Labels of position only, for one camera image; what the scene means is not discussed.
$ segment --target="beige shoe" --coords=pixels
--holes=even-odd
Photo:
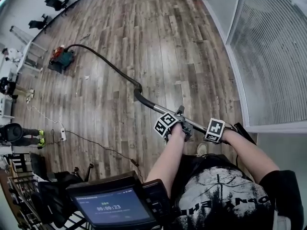
[[[207,145],[205,143],[201,143],[197,147],[197,157],[202,157],[203,155],[206,155],[207,152]]]

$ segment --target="person in white shirt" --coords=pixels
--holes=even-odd
[[[17,49],[14,49],[14,48],[4,48],[2,50],[2,54],[4,54],[6,57],[5,57],[5,60],[8,61],[10,60],[11,62],[13,63],[18,63],[20,62],[21,58],[23,57],[23,54],[22,52],[19,52]],[[29,59],[29,58],[26,58],[25,59],[25,64],[31,66],[31,67],[36,67],[37,66],[37,62]]]

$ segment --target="neon yellow shoe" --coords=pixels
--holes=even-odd
[[[40,139],[40,142],[38,143],[38,146],[39,147],[44,147],[45,145],[46,145],[45,139],[44,138]]]

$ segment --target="wooden floor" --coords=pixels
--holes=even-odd
[[[66,130],[135,159],[143,176],[164,149],[153,131],[159,114],[136,101],[133,85],[85,49],[74,48],[75,62],[64,74],[47,69],[53,49],[74,43],[92,47],[140,81],[145,97],[173,111],[183,104],[185,116],[200,124],[208,125],[210,117],[241,122],[234,75],[201,0],[81,0],[35,41],[48,52],[38,78],[26,73],[20,78],[22,86],[35,89],[31,104],[61,120]],[[48,142],[55,129],[57,141],[61,126],[30,107],[19,98],[15,122],[44,129]],[[195,154],[202,137],[195,131],[185,153]],[[78,166],[84,174],[92,162],[91,179],[136,169],[129,160],[71,134],[59,145],[26,150],[43,154],[54,172]],[[208,152],[231,161],[236,156],[227,145],[209,144]]]

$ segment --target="white cable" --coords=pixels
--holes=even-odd
[[[61,126],[62,126],[62,128],[64,128],[64,126],[63,126],[63,124],[62,124],[62,122],[61,122],[60,120],[58,120],[58,121],[53,121],[52,119],[48,118],[46,115],[42,114],[35,106],[31,106],[31,108],[29,109],[29,108],[28,108],[28,104],[27,104],[27,109],[28,109],[29,111],[32,109],[32,107],[34,107],[35,110],[36,110],[39,114],[41,114],[44,118],[48,119],[49,121],[51,121],[51,122],[53,122],[53,123],[55,123],[55,124],[60,123]]]

